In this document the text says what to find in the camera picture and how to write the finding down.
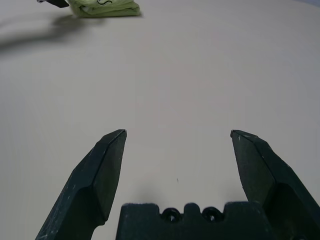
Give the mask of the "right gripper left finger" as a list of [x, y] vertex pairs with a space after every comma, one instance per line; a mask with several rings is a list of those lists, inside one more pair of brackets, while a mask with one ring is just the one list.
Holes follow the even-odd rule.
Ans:
[[111, 213], [127, 132], [104, 135], [71, 172], [36, 236], [38, 240], [90, 240]]

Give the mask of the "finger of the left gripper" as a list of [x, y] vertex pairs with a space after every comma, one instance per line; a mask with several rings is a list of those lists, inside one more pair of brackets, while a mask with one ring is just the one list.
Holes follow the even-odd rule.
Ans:
[[45, 0], [45, 1], [53, 6], [61, 8], [61, 9], [67, 8], [70, 6], [66, 0]]

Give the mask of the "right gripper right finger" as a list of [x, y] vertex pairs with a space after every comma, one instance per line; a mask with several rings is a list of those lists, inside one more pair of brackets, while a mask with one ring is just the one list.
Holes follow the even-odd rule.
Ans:
[[258, 136], [232, 130], [242, 188], [258, 202], [279, 240], [318, 240], [320, 207], [293, 169]]

